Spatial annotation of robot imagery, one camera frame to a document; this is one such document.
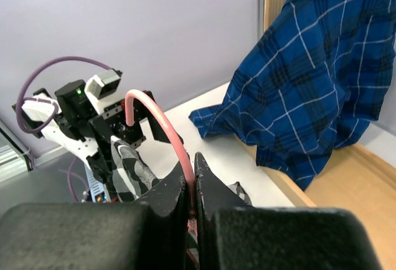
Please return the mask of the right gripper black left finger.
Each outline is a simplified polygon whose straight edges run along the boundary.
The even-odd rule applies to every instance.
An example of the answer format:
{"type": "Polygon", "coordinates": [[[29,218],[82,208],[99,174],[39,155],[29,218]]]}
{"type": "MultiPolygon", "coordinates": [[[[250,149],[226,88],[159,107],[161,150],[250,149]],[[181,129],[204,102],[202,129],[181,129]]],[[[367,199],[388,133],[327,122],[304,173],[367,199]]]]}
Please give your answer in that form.
{"type": "Polygon", "coordinates": [[[133,202],[20,204],[1,217],[2,269],[184,269],[179,165],[133,202]]]}

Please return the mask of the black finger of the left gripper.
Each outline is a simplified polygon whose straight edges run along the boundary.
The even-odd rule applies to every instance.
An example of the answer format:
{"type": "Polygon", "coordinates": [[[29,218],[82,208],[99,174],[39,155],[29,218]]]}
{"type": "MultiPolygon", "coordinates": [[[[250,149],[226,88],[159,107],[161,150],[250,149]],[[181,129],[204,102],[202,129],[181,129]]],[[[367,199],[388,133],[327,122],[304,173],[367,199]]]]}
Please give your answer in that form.
{"type": "Polygon", "coordinates": [[[141,96],[142,119],[147,119],[153,139],[158,142],[171,144],[173,141],[183,144],[183,138],[177,133],[171,133],[171,126],[165,121],[163,113],[151,96],[141,96]]]}
{"type": "Polygon", "coordinates": [[[111,155],[110,143],[102,138],[97,138],[97,152],[87,156],[88,165],[93,172],[93,176],[100,183],[104,184],[110,196],[117,196],[113,184],[113,159],[111,155]]]}

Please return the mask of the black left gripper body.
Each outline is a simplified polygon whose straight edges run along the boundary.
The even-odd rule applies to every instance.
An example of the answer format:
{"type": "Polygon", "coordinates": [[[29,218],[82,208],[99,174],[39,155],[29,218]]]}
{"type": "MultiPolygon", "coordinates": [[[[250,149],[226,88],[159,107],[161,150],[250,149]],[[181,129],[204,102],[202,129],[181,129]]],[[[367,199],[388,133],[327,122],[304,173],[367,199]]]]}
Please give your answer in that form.
{"type": "Polygon", "coordinates": [[[89,92],[88,99],[97,112],[97,116],[88,120],[89,138],[110,142],[110,139],[105,137],[105,133],[111,131],[112,135],[122,139],[133,148],[139,147],[146,140],[140,122],[148,118],[150,112],[139,100],[134,100],[134,124],[128,126],[124,111],[125,99],[121,94],[114,92],[99,100],[89,92]]]}

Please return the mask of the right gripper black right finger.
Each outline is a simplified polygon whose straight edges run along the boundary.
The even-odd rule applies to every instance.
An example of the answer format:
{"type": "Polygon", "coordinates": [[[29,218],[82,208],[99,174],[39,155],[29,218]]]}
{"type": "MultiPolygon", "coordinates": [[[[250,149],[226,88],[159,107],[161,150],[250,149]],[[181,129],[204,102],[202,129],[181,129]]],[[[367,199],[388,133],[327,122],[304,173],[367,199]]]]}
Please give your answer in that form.
{"type": "Polygon", "coordinates": [[[211,171],[196,173],[201,269],[380,269],[362,223],[335,208],[256,208],[211,171]]]}

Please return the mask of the black white checkered shirt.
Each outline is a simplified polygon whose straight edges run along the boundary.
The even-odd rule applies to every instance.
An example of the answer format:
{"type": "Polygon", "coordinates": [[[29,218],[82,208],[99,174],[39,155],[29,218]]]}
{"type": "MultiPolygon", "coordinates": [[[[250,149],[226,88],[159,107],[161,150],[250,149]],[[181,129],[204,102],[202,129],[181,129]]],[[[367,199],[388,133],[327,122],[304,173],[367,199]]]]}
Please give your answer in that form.
{"type": "MultiPolygon", "coordinates": [[[[120,201],[147,203],[159,214],[189,208],[190,192],[180,163],[166,177],[159,178],[135,148],[116,136],[111,136],[110,141],[114,163],[112,182],[120,201]]],[[[194,155],[194,174],[196,181],[207,181],[209,199],[215,207],[244,207],[252,204],[240,182],[224,184],[214,175],[200,152],[194,155]]]]}

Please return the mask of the pink wire hanger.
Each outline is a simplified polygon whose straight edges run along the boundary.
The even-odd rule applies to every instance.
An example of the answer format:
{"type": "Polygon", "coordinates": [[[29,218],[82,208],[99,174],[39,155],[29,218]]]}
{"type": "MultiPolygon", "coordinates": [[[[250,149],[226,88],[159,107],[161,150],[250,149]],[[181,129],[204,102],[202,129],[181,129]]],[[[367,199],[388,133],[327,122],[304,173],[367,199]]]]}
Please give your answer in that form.
{"type": "Polygon", "coordinates": [[[198,261],[188,247],[196,231],[196,177],[181,138],[160,107],[145,92],[132,89],[125,96],[126,123],[135,122],[135,102],[142,104],[168,138],[178,163],[162,181],[139,201],[153,211],[144,245],[145,269],[197,269],[198,261]]]}

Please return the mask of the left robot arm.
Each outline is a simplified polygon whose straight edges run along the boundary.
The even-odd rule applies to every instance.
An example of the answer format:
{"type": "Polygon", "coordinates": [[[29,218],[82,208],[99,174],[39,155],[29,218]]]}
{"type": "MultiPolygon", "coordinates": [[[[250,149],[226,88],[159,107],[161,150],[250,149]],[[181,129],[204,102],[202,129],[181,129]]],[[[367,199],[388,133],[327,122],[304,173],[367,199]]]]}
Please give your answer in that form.
{"type": "Polygon", "coordinates": [[[137,147],[146,137],[140,122],[147,119],[154,140],[171,143],[169,126],[149,91],[123,98],[120,80],[69,82],[51,97],[46,89],[13,106],[25,131],[57,143],[80,159],[103,191],[91,191],[95,202],[105,197],[133,201],[160,179],[142,160],[137,147]]]}

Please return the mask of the blue plaid shirt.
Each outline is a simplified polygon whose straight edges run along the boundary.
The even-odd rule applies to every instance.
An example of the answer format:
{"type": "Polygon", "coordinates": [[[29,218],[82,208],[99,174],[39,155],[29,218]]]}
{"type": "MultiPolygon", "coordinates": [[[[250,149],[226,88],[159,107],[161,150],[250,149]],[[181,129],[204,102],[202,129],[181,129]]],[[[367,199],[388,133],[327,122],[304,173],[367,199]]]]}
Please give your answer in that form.
{"type": "Polygon", "coordinates": [[[379,118],[395,59],[395,0],[286,0],[221,104],[194,110],[201,137],[234,134],[258,166],[301,189],[379,118]]]}

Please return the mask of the aluminium frame post left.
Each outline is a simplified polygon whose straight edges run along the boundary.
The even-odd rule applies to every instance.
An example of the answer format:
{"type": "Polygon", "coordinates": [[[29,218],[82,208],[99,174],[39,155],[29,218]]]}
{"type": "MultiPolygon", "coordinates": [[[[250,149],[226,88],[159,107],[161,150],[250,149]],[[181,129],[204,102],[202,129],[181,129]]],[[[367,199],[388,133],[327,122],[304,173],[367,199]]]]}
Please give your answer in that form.
{"type": "Polygon", "coordinates": [[[1,182],[34,168],[32,151],[1,121],[1,182]]]}

